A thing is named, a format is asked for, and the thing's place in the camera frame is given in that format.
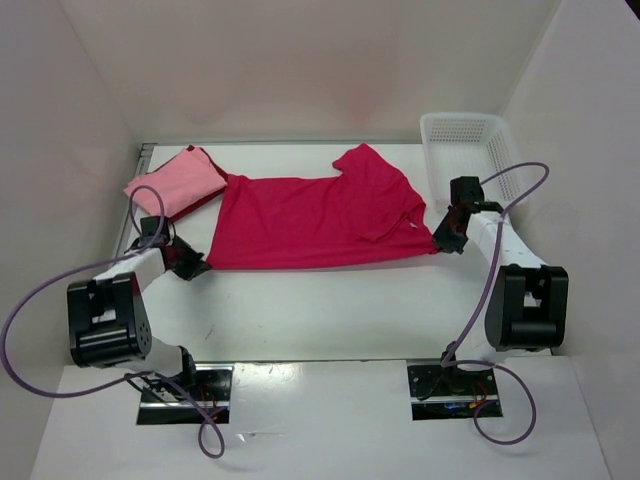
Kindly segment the pink t-shirt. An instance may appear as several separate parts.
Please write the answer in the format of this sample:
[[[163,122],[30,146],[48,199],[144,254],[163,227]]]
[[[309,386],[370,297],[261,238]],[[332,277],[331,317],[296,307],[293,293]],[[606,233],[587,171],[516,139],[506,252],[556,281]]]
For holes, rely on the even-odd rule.
[[[165,216],[177,221],[221,194],[228,174],[201,147],[188,146],[152,172],[135,177],[124,189],[127,197],[144,212],[159,216],[157,196]]]

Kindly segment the magenta t-shirt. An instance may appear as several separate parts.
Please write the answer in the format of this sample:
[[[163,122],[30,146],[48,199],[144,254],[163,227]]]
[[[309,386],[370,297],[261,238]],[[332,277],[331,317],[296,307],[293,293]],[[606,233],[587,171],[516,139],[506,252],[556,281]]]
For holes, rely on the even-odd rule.
[[[334,177],[230,175],[207,257],[215,270],[299,270],[434,255],[427,205],[398,168],[361,144]]]

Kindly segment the dark red t-shirt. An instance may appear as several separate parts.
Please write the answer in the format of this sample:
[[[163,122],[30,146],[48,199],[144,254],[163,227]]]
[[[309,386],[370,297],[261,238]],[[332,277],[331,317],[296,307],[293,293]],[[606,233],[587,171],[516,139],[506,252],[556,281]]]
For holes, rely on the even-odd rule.
[[[166,201],[168,218],[175,222],[221,196],[230,174],[202,147],[190,145],[167,163],[175,181]]]

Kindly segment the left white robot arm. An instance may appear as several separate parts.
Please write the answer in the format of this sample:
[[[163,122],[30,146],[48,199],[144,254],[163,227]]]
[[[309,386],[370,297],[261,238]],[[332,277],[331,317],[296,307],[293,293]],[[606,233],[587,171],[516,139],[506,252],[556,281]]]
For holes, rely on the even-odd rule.
[[[169,272],[191,281],[211,270],[204,255],[159,216],[140,221],[139,237],[123,260],[67,288],[70,354],[79,367],[123,368],[156,377],[154,387],[180,400],[194,396],[200,376],[188,350],[154,337],[143,292]]]

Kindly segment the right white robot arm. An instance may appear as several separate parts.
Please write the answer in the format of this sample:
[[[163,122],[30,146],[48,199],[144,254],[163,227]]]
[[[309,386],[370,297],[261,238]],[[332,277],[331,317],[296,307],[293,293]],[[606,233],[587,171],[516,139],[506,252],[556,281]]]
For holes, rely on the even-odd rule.
[[[507,209],[485,198],[479,178],[450,181],[450,205],[433,239],[446,254],[462,254],[469,243],[475,245],[489,272],[471,319],[442,354],[430,395],[440,389],[459,395],[473,382],[473,370],[502,368],[509,357],[562,344],[568,273],[532,252],[512,227]]]

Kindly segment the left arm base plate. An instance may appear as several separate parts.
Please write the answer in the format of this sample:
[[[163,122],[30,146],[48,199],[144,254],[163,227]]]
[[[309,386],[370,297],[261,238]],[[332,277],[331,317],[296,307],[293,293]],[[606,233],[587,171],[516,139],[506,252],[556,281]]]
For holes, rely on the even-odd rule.
[[[197,363],[194,384],[185,387],[219,425],[229,423],[232,377],[231,364]],[[140,394],[138,426],[196,425],[202,422],[196,408],[173,387],[161,386],[156,379],[130,380],[129,384]]]

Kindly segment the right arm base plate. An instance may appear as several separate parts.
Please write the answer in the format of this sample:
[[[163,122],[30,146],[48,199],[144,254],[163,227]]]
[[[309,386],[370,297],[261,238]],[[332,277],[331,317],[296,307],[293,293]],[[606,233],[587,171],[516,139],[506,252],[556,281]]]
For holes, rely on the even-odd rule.
[[[472,419],[503,416],[492,370],[444,369],[436,360],[406,364],[412,419]]]

